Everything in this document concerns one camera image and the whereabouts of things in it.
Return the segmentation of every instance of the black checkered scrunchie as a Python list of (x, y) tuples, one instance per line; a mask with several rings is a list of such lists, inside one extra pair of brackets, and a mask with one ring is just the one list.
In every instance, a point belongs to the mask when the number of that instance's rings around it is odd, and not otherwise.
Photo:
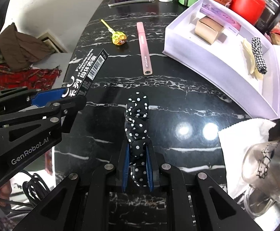
[(261, 40), (259, 37), (253, 37), (251, 41), (253, 55), (255, 56), (256, 67), (261, 74), (266, 74), (267, 67), (262, 56)]

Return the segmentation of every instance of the barcode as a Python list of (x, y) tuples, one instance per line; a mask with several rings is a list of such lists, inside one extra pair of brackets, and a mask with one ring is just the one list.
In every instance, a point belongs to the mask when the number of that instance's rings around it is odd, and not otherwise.
[(90, 73), (88, 73), (88, 75), (87, 75), (91, 80), (94, 80), (94, 78), (95, 78), (99, 68), (103, 64), (103, 62), (104, 62), (104, 58), (102, 56), (99, 56), (99, 58), (97, 59), (96, 63), (92, 67)]

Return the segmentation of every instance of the lollipop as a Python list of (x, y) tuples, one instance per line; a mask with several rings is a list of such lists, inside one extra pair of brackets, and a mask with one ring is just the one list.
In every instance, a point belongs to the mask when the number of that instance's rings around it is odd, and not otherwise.
[(123, 32), (115, 32), (113, 29), (110, 28), (108, 24), (106, 24), (106, 22), (103, 19), (101, 19), (101, 22), (108, 28), (109, 32), (112, 33), (112, 42), (115, 45), (121, 46), (126, 42), (127, 36)]

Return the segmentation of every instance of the hand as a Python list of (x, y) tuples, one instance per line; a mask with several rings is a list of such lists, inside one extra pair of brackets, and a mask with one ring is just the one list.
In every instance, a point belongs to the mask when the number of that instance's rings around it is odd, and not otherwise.
[[(10, 185), (10, 181), (8, 181), (3, 186), (0, 187), (0, 198), (9, 200), (10, 194), (11, 194), (11, 185)], [(5, 207), (6, 203), (0, 201), (0, 206)]]

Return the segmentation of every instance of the black marble table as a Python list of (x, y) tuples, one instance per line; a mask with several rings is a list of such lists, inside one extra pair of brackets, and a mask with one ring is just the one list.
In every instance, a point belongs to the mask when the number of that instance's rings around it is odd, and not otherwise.
[[(135, 3), (108, 7), (104, 0), (84, 29), (73, 53), (71, 70), (91, 46), (106, 50), (102, 65), (87, 93), (87, 106), (79, 112), (70, 135), (55, 147), (57, 182), (70, 172), (89, 176), (118, 152), (125, 135), (124, 110), (129, 96), (141, 91), (150, 102), (148, 133), (166, 161), (189, 173), (204, 171), (226, 189), (226, 169), (217, 131), (249, 116), (228, 96), (184, 65), (162, 54), (165, 28), (186, 7), (170, 3)], [(123, 31), (128, 42), (121, 47), (100, 22)], [(153, 75), (144, 76), (136, 23), (144, 24)], [(164, 230), (163, 196), (111, 194), (110, 230)]]

